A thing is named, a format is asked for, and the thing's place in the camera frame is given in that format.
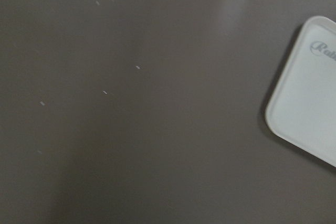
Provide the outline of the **cream rabbit tray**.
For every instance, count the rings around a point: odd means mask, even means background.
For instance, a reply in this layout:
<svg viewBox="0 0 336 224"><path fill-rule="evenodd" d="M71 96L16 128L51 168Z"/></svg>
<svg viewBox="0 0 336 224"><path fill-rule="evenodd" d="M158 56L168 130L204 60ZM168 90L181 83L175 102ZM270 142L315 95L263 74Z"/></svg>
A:
<svg viewBox="0 0 336 224"><path fill-rule="evenodd" d="M278 137L335 166L335 22L302 26L265 110Z"/></svg>

